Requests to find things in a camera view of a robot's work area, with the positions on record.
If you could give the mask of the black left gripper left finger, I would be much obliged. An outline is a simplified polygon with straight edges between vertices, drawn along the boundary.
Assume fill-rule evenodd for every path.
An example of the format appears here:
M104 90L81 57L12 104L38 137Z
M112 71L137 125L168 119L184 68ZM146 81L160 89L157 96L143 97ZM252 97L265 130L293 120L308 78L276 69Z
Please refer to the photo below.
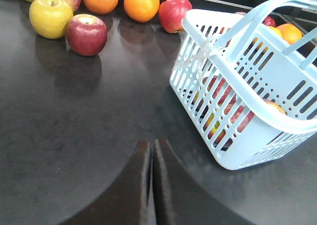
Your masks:
M147 141L138 142L133 155L107 190L62 224L147 224L151 163L150 144Z

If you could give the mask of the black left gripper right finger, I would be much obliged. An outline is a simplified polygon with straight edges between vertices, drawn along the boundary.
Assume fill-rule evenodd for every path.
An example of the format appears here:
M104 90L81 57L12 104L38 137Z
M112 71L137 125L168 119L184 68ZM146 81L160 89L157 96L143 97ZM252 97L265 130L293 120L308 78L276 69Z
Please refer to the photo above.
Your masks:
M163 139L154 143L153 196L158 225L251 224L204 191Z

